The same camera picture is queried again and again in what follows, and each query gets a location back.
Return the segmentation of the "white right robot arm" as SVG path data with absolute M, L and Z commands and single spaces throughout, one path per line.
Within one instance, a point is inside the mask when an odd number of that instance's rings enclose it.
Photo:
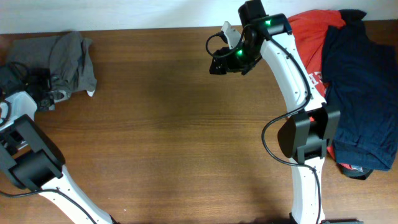
M 225 47 L 209 52 L 212 75 L 246 75 L 261 60 L 271 68 L 284 97 L 286 113 L 272 119 L 263 131 L 284 120 L 277 133 L 284 158 L 265 150 L 273 159 L 292 169 L 294 199 L 291 223 L 324 223 L 322 169 L 331 145 L 340 111 L 328 105 L 310 80 L 299 56 L 293 30 L 284 14 L 268 15 L 261 1 L 246 1 L 238 9 L 242 31 L 225 22 L 216 33 Z

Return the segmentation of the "grey cargo shorts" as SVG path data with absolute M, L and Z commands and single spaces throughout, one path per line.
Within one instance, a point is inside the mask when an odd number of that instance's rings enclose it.
M 89 55 L 92 43 L 91 39 L 79 32 L 15 40 L 6 61 L 21 63 L 27 68 L 49 69 L 52 85 L 50 94 L 57 103 L 79 91 L 85 91 L 92 97 L 97 85 Z

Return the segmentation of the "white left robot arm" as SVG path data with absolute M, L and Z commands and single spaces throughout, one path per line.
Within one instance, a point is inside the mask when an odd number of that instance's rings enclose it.
M 67 99 L 52 83 L 47 68 L 1 66 L 1 172 L 25 190 L 20 197 L 45 197 L 73 223 L 115 223 L 77 186 L 60 149 L 34 122 L 37 112 Z

